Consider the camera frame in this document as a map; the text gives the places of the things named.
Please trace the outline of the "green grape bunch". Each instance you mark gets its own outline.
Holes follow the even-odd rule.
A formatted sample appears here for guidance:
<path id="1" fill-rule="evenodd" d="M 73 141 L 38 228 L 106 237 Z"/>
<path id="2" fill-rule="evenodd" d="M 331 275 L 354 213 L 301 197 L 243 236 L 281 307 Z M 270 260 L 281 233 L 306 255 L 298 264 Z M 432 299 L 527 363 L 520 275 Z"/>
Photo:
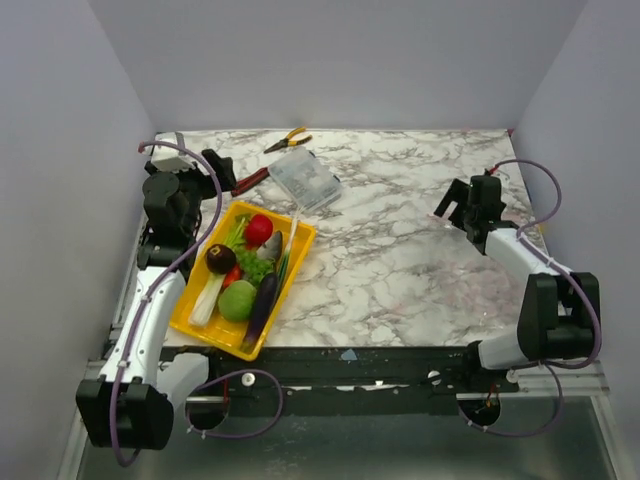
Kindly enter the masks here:
<path id="1" fill-rule="evenodd" d="M 264 277 L 275 269 L 275 261 L 270 258 L 260 258 L 254 250 L 238 248 L 235 251 L 237 264 L 243 272 L 243 278 L 258 287 Z"/>

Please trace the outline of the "purple eggplant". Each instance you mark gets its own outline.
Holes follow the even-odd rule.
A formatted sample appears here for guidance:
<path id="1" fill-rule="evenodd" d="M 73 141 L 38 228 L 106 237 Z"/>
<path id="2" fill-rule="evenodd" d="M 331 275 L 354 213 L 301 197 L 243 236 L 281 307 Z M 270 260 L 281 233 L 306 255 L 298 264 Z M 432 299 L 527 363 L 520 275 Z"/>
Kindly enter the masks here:
<path id="1" fill-rule="evenodd" d="M 241 350 L 249 353 L 258 342 L 275 305 L 279 291 L 279 277 L 275 272 L 267 274 L 261 281 L 250 312 L 247 331 L 241 343 Z"/>

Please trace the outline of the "clear pink dotted zip bag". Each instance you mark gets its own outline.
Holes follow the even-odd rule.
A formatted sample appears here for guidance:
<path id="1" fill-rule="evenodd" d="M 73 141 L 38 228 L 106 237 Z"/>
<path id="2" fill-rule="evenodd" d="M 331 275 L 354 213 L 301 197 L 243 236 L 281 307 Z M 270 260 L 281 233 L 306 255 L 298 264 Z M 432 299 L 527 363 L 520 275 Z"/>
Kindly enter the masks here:
<path id="1" fill-rule="evenodd" d="M 465 234 L 434 214 L 430 252 L 429 297 L 471 324 L 513 324 L 524 294 L 524 278 L 489 256 L 481 255 Z"/>

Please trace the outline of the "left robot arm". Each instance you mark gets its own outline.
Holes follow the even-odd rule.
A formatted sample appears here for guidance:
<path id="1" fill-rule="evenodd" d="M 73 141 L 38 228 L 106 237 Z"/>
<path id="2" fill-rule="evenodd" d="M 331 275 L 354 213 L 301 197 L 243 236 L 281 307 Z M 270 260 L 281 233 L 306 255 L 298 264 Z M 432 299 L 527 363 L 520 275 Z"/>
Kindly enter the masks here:
<path id="1" fill-rule="evenodd" d="M 160 365 L 169 320 L 187 285 L 200 245 L 201 204 L 235 188 L 233 161 L 206 149 L 210 170 L 178 154 L 152 158 L 142 186 L 147 217 L 137 250 L 134 295 L 121 333 L 97 378 L 83 380 L 76 404 L 90 442 L 120 451 L 161 450 L 178 407 L 195 390 L 214 393 L 220 368 L 199 353 Z"/>

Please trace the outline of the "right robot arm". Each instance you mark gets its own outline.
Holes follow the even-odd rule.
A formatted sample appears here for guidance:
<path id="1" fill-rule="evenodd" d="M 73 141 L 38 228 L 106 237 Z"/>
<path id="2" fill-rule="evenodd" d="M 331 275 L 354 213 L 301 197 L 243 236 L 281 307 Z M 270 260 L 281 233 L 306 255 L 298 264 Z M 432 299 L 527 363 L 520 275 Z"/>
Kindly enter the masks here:
<path id="1" fill-rule="evenodd" d="M 455 179 L 434 211 L 443 217 L 453 206 L 451 224 L 524 286 L 516 326 L 468 347 L 470 361 L 461 365 L 460 379 L 474 392 L 493 384 L 496 370 L 588 359 L 601 339 L 597 278 L 571 271 L 528 243 L 516 223 L 502 218 L 501 194 L 500 179 L 488 173 L 468 183 Z"/>

